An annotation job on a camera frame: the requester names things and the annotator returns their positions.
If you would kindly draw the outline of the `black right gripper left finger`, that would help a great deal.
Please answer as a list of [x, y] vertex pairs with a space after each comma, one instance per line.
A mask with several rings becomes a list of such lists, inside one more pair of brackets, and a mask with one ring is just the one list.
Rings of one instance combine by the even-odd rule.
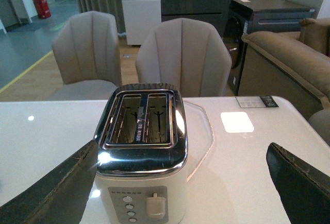
[[1, 206], [1, 223], [80, 223], [96, 174], [89, 141], [27, 190]]

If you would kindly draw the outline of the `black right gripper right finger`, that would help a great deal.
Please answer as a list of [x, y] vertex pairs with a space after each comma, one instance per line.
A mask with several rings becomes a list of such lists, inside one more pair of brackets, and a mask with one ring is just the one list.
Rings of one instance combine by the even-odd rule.
[[329, 176], [271, 143], [266, 161], [291, 223], [329, 223]]

